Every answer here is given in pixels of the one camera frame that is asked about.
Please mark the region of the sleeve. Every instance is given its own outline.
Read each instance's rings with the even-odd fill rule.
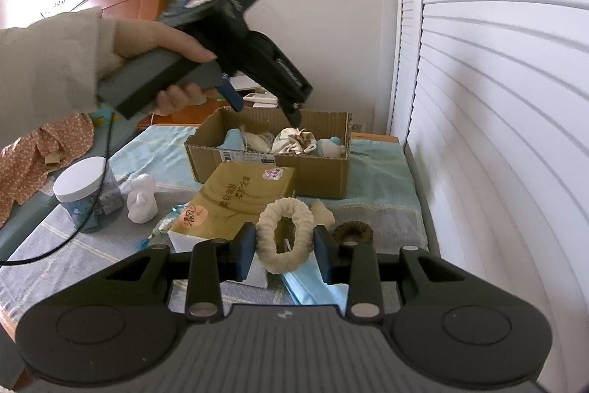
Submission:
[[[93,8],[0,30],[0,148],[47,122],[96,110],[96,81],[116,57],[115,28]]]

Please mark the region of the white hair scrunchie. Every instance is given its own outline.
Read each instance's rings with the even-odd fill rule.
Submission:
[[[294,246],[290,252],[276,252],[275,231],[282,217],[292,218]],[[295,271],[307,261],[313,241],[313,214],[301,200],[291,197],[268,204],[255,225],[257,255],[270,273]]]

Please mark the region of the finger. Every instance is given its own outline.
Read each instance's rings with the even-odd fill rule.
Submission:
[[[214,53],[202,47],[192,36],[162,23],[158,23],[155,42],[159,47],[178,52],[194,62],[210,62],[217,58]]]
[[[160,91],[157,94],[157,115],[169,115],[174,111],[170,97],[164,91]]]
[[[186,94],[188,95],[188,98],[190,99],[188,101],[188,103],[190,105],[201,105],[204,104],[207,101],[207,98],[204,94],[204,92],[202,92],[200,90],[200,87],[198,87],[196,84],[188,84],[185,88],[184,91],[186,92]]]
[[[179,88],[177,85],[171,85],[166,90],[170,97],[170,101],[174,107],[174,110],[182,110],[188,105],[190,99],[186,95],[186,92]]]
[[[202,93],[209,99],[216,99],[219,96],[219,91],[217,91],[217,89],[204,89]]]

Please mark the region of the scanner handle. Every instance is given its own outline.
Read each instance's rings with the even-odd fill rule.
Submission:
[[[190,82],[202,89],[223,83],[223,71],[216,61],[199,64],[177,52],[157,48],[135,57],[98,82],[99,100],[129,119],[154,105],[158,92],[170,85]]]

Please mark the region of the fluffy hair tie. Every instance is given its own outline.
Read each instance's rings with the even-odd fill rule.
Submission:
[[[294,246],[290,252],[276,252],[275,231],[282,217],[291,218],[294,224]],[[307,261],[313,242],[313,214],[301,200],[291,197],[268,204],[255,226],[257,255],[270,273],[294,271]]]
[[[332,237],[339,244],[349,241],[372,244],[374,232],[370,228],[370,225],[364,222],[351,221],[344,222],[335,227],[332,231]]]

